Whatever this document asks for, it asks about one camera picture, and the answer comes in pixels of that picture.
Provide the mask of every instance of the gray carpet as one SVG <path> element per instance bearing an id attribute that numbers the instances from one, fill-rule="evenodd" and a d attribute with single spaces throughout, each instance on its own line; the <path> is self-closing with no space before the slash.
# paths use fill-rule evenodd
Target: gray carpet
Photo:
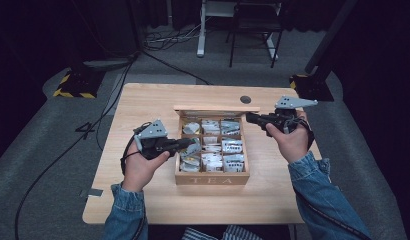
<path id="1" fill-rule="evenodd" d="M 196 57 L 197 39 L 149 53 L 215 85 L 288 87 L 288 78 L 304 72 L 323 36 L 324 32 L 285 32 L 273 69 L 264 50 L 238 51 L 233 67 L 228 68 L 229 44 L 224 42 L 226 33 L 219 31 L 208 33 L 204 58 Z M 66 70 L 46 82 L 48 100 L 0 159 L 0 239 L 13 238 L 14 218 L 24 193 L 80 138 L 75 129 L 101 116 L 123 71 L 106 73 L 96 99 L 52 97 Z M 168 76 L 172 83 L 192 84 L 191 76 L 144 54 L 133 64 L 127 82 L 139 76 L 155 82 Z M 343 190 L 374 239 L 406 239 L 395 197 L 342 102 L 342 86 L 335 75 L 327 82 L 335 102 L 320 102 L 306 112 L 322 155 L 331 159 L 332 181 Z M 196 79 L 196 84 L 204 83 Z M 21 211 L 20 239 L 100 238 L 103 225 L 82 221 L 86 199 L 80 192 L 91 187 L 112 118 L 106 115 L 100 128 L 96 126 L 94 133 L 68 151 L 35 185 Z M 298 239 L 311 239 L 305 225 L 298 226 Z"/>

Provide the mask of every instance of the denim jacket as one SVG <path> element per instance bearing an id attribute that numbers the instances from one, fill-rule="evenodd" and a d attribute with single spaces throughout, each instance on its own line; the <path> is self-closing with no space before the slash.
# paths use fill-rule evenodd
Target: denim jacket
<path id="1" fill-rule="evenodd" d="M 329 179 L 328 159 L 316 161 L 311 151 L 302 159 L 288 165 L 292 185 L 311 205 L 332 218 L 343 222 L 363 234 L 370 236 L 366 226 L 351 207 L 340 190 Z M 114 204 L 105 222 L 103 239 L 133 239 L 145 214 L 143 192 L 128 192 L 121 184 L 111 186 Z M 311 210 L 301 198 L 296 199 L 302 219 L 308 226 L 313 239 L 358 239 L 348 231 L 336 226 Z M 145 240 L 148 225 L 138 239 Z"/>

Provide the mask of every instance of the hand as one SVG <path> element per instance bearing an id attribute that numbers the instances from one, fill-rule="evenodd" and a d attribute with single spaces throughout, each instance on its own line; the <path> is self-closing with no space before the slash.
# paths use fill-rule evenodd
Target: hand
<path id="1" fill-rule="evenodd" d="M 306 114 L 302 111 L 297 111 L 298 117 L 304 118 Z M 279 150 L 282 156 L 289 162 L 295 162 L 305 156 L 308 152 L 308 131 L 304 126 L 298 124 L 298 127 L 290 134 L 280 132 L 273 124 L 268 123 L 267 131 L 277 141 Z"/>
<path id="2" fill-rule="evenodd" d="M 137 152 L 136 142 L 130 145 L 128 154 Z M 122 188 L 130 192 L 140 192 L 153 177 L 155 170 L 168 160 L 168 151 L 161 153 L 158 157 L 147 160 L 142 154 L 137 153 L 126 159 L 125 176 Z"/>

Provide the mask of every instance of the black dot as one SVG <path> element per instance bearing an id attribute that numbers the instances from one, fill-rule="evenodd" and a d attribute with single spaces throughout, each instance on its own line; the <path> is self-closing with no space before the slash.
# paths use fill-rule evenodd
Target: black dot
<path id="1" fill-rule="evenodd" d="M 249 96 L 242 96 L 240 97 L 240 101 L 244 104 L 251 103 L 252 99 Z"/>

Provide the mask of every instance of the wooden crate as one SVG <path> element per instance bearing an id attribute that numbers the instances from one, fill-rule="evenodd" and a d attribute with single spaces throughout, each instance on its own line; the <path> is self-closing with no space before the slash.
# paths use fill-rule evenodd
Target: wooden crate
<path id="1" fill-rule="evenodd" d="M 249 179 L 249 160 L 246 151 L 245 132 L 243 130 L 244 114 L 246 112 L 259 112 L 258 107 L 212 107 L 212 106 L 174 106 L 174 110 L 180 115 L 179 119 L 179 138 L 198 138 L 201 148 L 204 147 L 204 137 L 217 137 L 219 143 L 222 142 L 223 137 L 230 137 L 242 142 L 243 154 L 243 169 L 241 172 L 227 172 L 224 167 L 222 171 L 208 172 L 205 166 L 200 165 L 199 172 L 185 172 L 180 170 L 182 164 L 181 155 L 177 154 L 175 178 L 177 185 L 245 185 Z M 236 135 L 223 134 L 221 131 L 218 135 L 209 135 L 204 133 L 201 122 L 202 120 L 215 120 L 221 123 L 221 120 L 230 120 L 239 123 L 239 133 Z M 186 123 L 196 122 L 200 124 L 200 131 L 195 134 L 186 134 L 183 132 L 183 127 Z M 212 151 L 203 150 L 197 153 L 202 158 L 203 154 L 212 153 Z M 221 150 L 221 155 L 232 155 L 235 153 L 227 153 Z"/>

